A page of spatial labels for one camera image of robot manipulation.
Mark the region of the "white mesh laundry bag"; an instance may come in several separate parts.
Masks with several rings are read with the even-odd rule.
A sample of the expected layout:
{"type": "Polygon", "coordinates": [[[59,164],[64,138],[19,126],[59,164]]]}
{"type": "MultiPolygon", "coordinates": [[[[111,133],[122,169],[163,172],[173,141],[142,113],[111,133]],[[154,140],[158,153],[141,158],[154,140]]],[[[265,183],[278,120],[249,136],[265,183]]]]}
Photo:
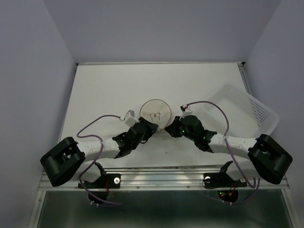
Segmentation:
{"type": "Polygon", "coordinates": [[[139,115],[148,122],[157,124],[157,131],[163,132],[171,120],[172,111],[165,101],[151,99],[141,106],[139,115]]]}

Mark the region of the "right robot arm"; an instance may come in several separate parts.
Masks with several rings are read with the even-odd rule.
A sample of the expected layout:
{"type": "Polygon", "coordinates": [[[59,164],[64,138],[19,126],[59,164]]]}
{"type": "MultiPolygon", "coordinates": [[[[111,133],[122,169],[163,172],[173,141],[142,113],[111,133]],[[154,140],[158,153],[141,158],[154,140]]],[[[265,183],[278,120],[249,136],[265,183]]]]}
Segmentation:
{"type": "Polygon", "coordinates": [[[258,178],[280,184],[293,161],[292,156],[269,135],[262,134],[258,138],[224,136],[205,129],[194,115],[176,116],[165,131],[174,138],[188,138],[203,152],[230,155],[232,160],[211,176],[223,185],[258,178]]]}

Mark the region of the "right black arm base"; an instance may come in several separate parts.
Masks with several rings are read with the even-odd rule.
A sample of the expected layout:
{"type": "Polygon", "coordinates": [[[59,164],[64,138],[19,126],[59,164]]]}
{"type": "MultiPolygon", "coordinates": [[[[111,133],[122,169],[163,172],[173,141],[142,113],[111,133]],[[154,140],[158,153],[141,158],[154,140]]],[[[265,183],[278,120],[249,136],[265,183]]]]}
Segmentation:
{"type": "Polygon", "coordinates": [[[245,182],[240,180],[232,180],[228,176],[227,171],[229,166],[233,161],[226,162],[219,172],[205,173],[204,179],[202,181],[202,186],[208,190],[218,189],[218,188],[229,188],[228,190],[218,190],[219,199],[224,201],[224,203],[236,203],[239,193],[238,187],[246,187],[245,182]]]}

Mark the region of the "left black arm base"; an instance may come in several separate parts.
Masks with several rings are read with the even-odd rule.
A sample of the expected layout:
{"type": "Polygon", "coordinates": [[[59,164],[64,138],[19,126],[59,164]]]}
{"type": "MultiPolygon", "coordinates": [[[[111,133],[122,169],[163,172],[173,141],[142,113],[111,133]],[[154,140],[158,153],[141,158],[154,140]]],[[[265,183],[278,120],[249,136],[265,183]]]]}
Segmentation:
{"type": "Polygon", "coordinates": [[[120,188],[120,182],[121,175],[119,173],[107,174],[100,163],[94,162],[81,173],[80,179],[78,180],[78,187],[88,193],[88,199],[91,205],[114,208],[122,206],[122,203],[107,200],[110,195],[109,189],[120,188]],[[84,176],[93,165],[99,170],[99,177],[93,182],[83,181],[82,176],[84,176]]]}

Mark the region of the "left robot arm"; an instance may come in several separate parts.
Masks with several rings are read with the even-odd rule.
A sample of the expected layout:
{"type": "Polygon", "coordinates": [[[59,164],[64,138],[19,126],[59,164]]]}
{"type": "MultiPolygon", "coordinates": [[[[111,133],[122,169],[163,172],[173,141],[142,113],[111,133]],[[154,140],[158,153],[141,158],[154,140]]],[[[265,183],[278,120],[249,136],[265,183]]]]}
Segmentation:
{"type": "Polygon", "coordinates": [[[77,180],[86,169],[83,163],[129,155],[139,144],[148,141],[159,127],[143,117],[136,119],[129,114],[119,119],[130,127],[127,132],[105,141],[95,135],[97,142],[77,142],[73,137],[66,137],[43,155],[40,163],[51,185],[58,187],[72,179],[77,180]]]}

